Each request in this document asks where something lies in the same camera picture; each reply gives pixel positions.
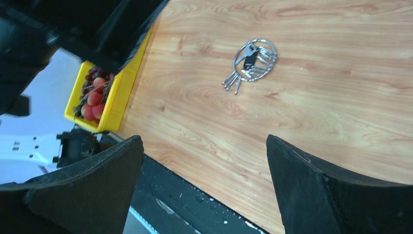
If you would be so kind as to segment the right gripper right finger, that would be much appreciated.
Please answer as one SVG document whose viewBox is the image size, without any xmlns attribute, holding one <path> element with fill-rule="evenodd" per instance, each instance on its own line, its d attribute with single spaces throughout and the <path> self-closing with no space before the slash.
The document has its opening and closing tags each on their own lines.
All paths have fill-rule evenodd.
<svg viewBox="0 0 413 234">
<path fill-rule="evenodd" d="M 287 234 L 412 233 L 412 185 L 347 170 L 274 135 L 266 151 Z"/>
</svg>

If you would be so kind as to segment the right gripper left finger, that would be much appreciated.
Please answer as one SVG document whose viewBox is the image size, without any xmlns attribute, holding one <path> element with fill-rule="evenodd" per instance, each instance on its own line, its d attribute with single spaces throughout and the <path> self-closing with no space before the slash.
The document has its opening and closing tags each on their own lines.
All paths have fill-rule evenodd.
<svg viewBox="0 0 413 234">
<path fill-rule="evenodd" d="M 143 154 L 134 135 L 57 171 L 2 184 L 1 233 L 123 233 Z"/>
</svg>

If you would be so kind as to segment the silver keyring with keys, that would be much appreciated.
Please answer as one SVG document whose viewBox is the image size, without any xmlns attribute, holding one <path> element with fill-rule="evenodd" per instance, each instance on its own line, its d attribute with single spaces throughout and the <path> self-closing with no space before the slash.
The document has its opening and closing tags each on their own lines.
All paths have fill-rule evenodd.
<svg viewBox="0 0 413 234">
<path fill-rule="evenodd" d="M 255 64 L 249 69 L 244 70 L 244 61 L 241 61 L 236 67 L 234 67 L 233 63 L 236 56 L 235 54 L 232 61 L 232 73 L 222 82 L 224 89 L 227 91 L 234 87 L 235 95 L 239 93 L 242 82 L 256 82 L 264 78 L 273 70 L 278 60 L 277 49 L 271 41 L 266 39 L 252 39 L 245 44 L 249 43 L 253 43 L 258 48 L 258 55 L 256 56 Z"/>
</svg>

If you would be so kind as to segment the black headed silver key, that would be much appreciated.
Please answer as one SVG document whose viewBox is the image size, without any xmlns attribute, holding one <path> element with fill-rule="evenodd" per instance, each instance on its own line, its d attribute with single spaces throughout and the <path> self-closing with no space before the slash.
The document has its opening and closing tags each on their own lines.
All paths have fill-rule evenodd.
<svg viewBox="0 0 413 234">
<path fill-rule="evenodd" d="M 234 58 L 234 67 L 236 67 L 241 61 L 243 63 L 243 69 L 247 70 L 255 64 L 256 56 L 258 55 L 258 48 L 253 43 L 245 44 L 239 49 Z"/>
</svg>

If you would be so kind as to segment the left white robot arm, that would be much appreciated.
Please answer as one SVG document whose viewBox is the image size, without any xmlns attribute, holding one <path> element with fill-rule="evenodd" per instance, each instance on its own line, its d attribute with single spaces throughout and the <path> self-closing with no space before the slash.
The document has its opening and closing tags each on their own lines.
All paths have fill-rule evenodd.
<svg viewBox="0 0 413 234">
<path fill-rule="evenodd" d="M 58 48 L 119 73 L 166 5 L 165 0 L 1 1 L 1 114 L 29 114 L 22 92 Z"/>
</svg>

